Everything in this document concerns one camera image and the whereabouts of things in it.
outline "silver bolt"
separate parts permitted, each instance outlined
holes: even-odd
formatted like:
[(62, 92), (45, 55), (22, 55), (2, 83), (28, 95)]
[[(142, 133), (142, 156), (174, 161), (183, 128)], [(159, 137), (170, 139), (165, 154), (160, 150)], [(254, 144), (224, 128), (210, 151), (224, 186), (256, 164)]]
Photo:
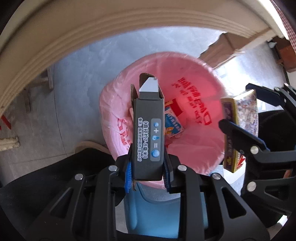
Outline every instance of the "silver bolt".
[(220, 180), (221, 179), (221, 175), (219, 173), (213, 173), (212, 174), (212, 178), (214, 178), (215, 180)]
[(252, 146), (250, 152), (256, 155), (259, 152), (259, 148), (257, 146)]
[(110, 172), (115, 172), (115, 171), (117, 171), (117, 168), (118, 168), (117, 166), (111, 165), (111, 166), (109, 166), (108, 169), (109, 169)]
[(179, 165), (178, 170), (184, 172), (187, 170), (187, 167), (185, 165)]
[(248, 185), (247, 185), (247, 190), (248, 190), (249, 192), (253, 192), (253, 191), (256, 189), (256, 187), (257, 187), (256, 182), (251, 181), (251, 182), (249, 182)]
[(75, 175), (75, 180), (80, 181), (82, 179), (83, 179), (83, 174), (78, 173), (78, 174)]

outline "red checkered cloth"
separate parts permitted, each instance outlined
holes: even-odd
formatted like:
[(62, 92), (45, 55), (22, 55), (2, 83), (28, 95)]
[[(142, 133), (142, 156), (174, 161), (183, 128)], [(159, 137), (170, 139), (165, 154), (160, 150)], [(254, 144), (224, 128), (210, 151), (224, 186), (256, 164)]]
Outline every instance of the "red checkered cloth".
[(283, 21), (284, 27), (285, 27), (288, 37), (289, 37), (289, 41), (296, 53), (296, 33), (294, 32), (292, 26), (290, 25), (289, 21), (287, 20), (287, 18), (283, 14), (283, 12), (278, 8), (278, 6), (272, 0), (271, 0), (271, 2), (274, 5), (275, 9), (277, 10), (281, 20)]

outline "gray floor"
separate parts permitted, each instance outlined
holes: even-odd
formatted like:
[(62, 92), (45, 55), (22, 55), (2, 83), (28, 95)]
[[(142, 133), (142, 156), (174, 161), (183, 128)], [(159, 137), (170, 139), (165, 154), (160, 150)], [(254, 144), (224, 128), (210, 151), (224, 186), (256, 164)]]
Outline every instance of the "gray floor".
[[(105, 144), (98, 108), (102, 88), (135, 60), (160, 51), (198, 57), (222, 32), (189, 27), (140, 30), (86, 46), (54, 65), (54, 90), (31, 88), (31, 113), (19, 95), (6, 111), (12, 130), (2, 124), (0, 138), (18, 136), (20, 147), (0, 152), (0, 181), (12, 180), (73, 153), (76, 143)], [(216, 70), (229, 94), (247, 83), (270, 88), (283, 85), (283, 73), (267, 44), (232, 59)], [(273, 107), (259, 102), (260, 111)], [(233, 184), (239, 192), (243, 177)], [(117, 229), (126, 232), (123, 203), (116, 208)]]

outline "beige slipper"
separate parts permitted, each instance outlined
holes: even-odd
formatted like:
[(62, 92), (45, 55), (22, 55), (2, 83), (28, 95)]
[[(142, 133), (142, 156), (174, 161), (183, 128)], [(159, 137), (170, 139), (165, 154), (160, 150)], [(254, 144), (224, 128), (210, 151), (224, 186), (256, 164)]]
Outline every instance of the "beige slipper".
[(92, 142), (92, 141), (82, 141), (79, 142), (76, 147), (74, 148), (74, 154), (78, 153), (86, 148), (93, 148), (93, 149), (97, 149), (100, 150), (102, 152), (105, 152), (107, 154), (111, 154), (110, 151), (108, 150), (108, 148), (103, 147), (102, 145)]

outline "pink plastic bag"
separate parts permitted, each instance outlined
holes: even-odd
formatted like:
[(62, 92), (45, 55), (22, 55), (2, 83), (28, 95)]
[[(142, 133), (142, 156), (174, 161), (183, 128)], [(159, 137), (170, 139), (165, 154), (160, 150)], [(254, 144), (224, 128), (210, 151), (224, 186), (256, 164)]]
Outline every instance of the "pink plastic bag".
[[(159, 82), (165, 101), (176, 99), (184, 131), (172, 137), (167, 151), (200, 174), (210, 173), (224, 157), (223, 118), (220, 98), (225, 90), (212, 69), (192, 56), (162, 52), (145, 56), (125, 68), (101, 93), (99, 107), (107, 146), (116, 160), (128, 153), (133, 139), (131, 84), (139, 90), (139, 75), (149, 73)], [(163, 188), (163, 181), (144, 184)]]

